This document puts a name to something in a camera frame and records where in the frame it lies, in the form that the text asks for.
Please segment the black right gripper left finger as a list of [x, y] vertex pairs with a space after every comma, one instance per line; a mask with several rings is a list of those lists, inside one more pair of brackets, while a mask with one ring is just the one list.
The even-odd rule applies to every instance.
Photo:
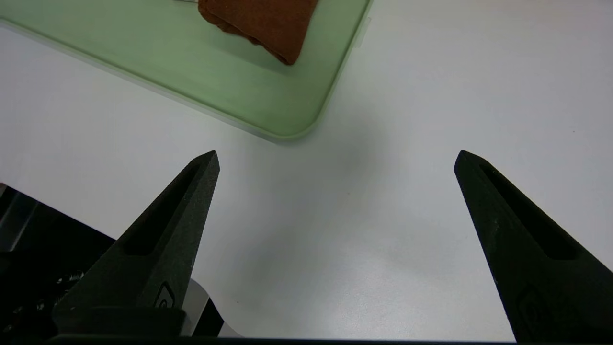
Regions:
[[191, 160], [53, 310], [59, 337], [177, 337], [220, 172]]

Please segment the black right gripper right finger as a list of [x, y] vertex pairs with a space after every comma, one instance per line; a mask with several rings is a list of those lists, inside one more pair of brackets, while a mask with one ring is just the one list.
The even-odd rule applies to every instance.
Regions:
[[611, 270], [485, 159], [454, 173], [515, 340], [610, 344]]

